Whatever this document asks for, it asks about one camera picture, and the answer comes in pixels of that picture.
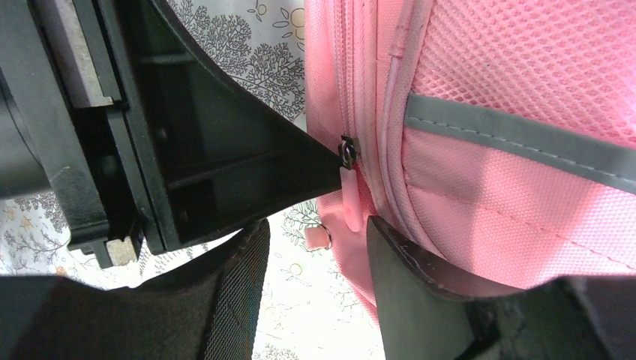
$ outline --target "gray stripe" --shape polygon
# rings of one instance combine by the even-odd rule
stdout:
[[[636,151],[480,106],[409,96],[406,126],[503,150],[636,194]]]

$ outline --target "floral tablecloth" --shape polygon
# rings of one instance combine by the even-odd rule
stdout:
[[[168,0],[201,47],[229,75],[305,128],[302,0]],[[384,359],[380,332],[331,252],[308,252],[303,229],[320,223],[315,201],[269,218],[271,251],[253,359]],[[100,269],[68,252],[70,233],[52,193],[0,202],[0,274],[58,274],[113,289],[136,287],[218,246],[213,241]]]

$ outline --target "stitching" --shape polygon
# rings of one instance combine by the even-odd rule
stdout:
[[[453,196],[450,196],[450,195],[445,194],[445,193],[437,193],[437,192],[432,191],[432,190],[423,189],[423,188],[421,188],[421,187],[419,187],[419,186],[416,186],[416,185],[414,185],[414,184],[408,184],[408,185],[409,185],[410,187],[412,187],[412,188],[415,188],[416,190],[420,190],[420,191],[423,191],[423,192],[425,192],[425,193],[433,194],[433,195],[436,195],[436,196],[438,196],[438,197],[445,197],[445,198],[447,198],[447,199],[449,199],[449,200],[454,200],[454,201],[456,201],[456,202],[458,202],[458,203],[463,203],[463,204],[466,204],[466,205],[475,206],[477,209],[483,209],[483,210],[486,210],[486,211],[489,211],[489,212],[494,212],[494,213],[496,213],[496,214],[498,214],[498,215],[500,215],[500,216],[502,216],[502,217],[504,217],[504,218],[508,218],[508,219],[510,219],[510,220],[512,220],[512,221],[516,221],[516,222],[518,222],[518,223],[520,223],[520,224],[525,224],[525,225],[527,225],[528,227],[532,227],[533,229],[540,230],[540,231],[542,231],[542,232],[544,232],[544,233],[550,234],[550,235],[555,236],[555,237],[557,237],[557,238],[559,238],[559,239],[566,240],[567,242],[569,242],[569,243],[571,243],[571,244],[573,244],[573,245],[575,245],[575,246],[578,246],[578,247],[580,247],[580,248],[583,248],[583,249],[585,249],[585,250],[589,251],[589,252],[590,252],[590,253],[592,253],[592,254],[595,254],[595,255],[600,256],[600,257],[604,257],[605,259],[610,260],[610,261],[611,261],[611,262],[613,262],[613,263],[620,264],[620,265],[622,265],[622,266],[625,266],[627,269],[630,269],[630,270],[636,271],[636,268],[635,268],[634,266],[631,266],[631,265],[625,264],[624,262],[621,262],[621,261],[616,260],[616,259],[612,259],[611,257],[609,257],[609,256],[607,256],[607,255],[605,255],[605,254],[603,254],[603,253],[599,253],[597,250],[593,250],[593,249],[591,249],[591,248],[589,248],[589,247],[587,247],[587,246],[585,246],[585,245],[583,245],[583,244],[579,244],[579,243],[577,243],[576,241],[573,241],[573,240],[571,240],[571,239],[569,239],[569,238],[566,238],[565,236],[560,235],[560,234],[558,234],[558,233],[554,232],[554,231],[553,231],[553,230],[551,230],[551,229],[548,229],[548,228],[545,228],[545,227],[543,227],[543,226],[541,226],[541,225],[538,225],[537,223],[530,223],[529,221],[525,221],[525,220],[517,219],[517,218],[516,218],[516,217],[514,217],[514,216],[511,216],[511,215],[509,215],[509,214],[504,214],[503,212],[498,211],[498,210],[495,210],[494,208],[488,208],[488,207],[486,207],[486,206],[479,205],[479,204],[478,204],[478,203],[476,203],[476,202],[468,202],[468,201],[466,201],[466,200],[459,199],[459,198],[457,198],[457,197],[453,197]]]
[[[412,120],[425,122],[427,124],[436,125],[436,126],[440,126],[440,127],[443,127],[443,128],[449,128],[449,129],[456,130],[456,131],[463,131],[465,133],[476,134],[476,135],[479,135],[480,137],[488,137],[488,138],[491,138],[491,139],[495,139],[497,141],[501,141],[503,143],[508,143],[508,144],[511,144],[513,146],[517,146],[517,147],[520,147],[520,148],[523,148],[523,149],[528,149],[531,152],[538,152],[538,153],[546,155],[546,156],[548,156],[550,158],[554,158],[554,159],[559,159],[561,161],[565,161],[568,164],[575,165],[575,166],[583,168],[585,170],[594,171],[594,172],[601,173],[603,175],[610,176],[612,178],[616,178],[616,179],[619,179],[619,180],[624,180],[624,181],[627,181],[627,182],[636,182],[636,180],[634,180],[632,178],[626,178],[626,177],[623,177],[621,175],[613,174],[611,172],[607,172],[607,171],[604,171],[604,170],[601,170],[601,169],[597,169],[597,168],[592,167],[592,166],[584,165],[584,164],[578,163],[578,162],[576,162],[574,160],[566,159],[564,157],[560,157],[559,155],[551,154],[549,152],[543,151],[543,150],[538,149],[538,148],[533,148],[533,147],[530,147],[528,145],[521,144],[519,142],[514,142],[514,141],[510,141],[508,139],[504,139],[502,137],[490,135],[489,133],[480,133],[480,132],[475,131],[475,130],[465,129],[463,127],[458,127],[458,126],[454,126],[454,125],[444,124],[442,122],[437,122],[437,121],[424,120],[423,118],[415,118],[415,117],[409,116],[409,115],[407,117],[409,119],[412,119]]]

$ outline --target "pink backpack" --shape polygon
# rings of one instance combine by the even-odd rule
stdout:
[[[319,213],[372,316],[370,215],[513,287],[636,273],[631,1],[307,0],[306,15],[307,129],[343,155]]]

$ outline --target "zipper slider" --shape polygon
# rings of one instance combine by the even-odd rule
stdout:
[[[338,145],[338,154],[342,161],[342,166],[347,170],[353,170],[353,164],[358,161],[358,154],[360,153],[357,141],[347,135],[340,137],[342,142]]]
[[[365,219],[362,217],[362,204],[358,189],[358,174],[353,165],[358,160],[360,153],[356,148],[356,141],[343,135],[342,142],[338,146],[338,154],[342,160],[340,168],[340,182],[342,183],[342,205],[344,207],[344,220],[346,225],[357,233],[365,227]]]

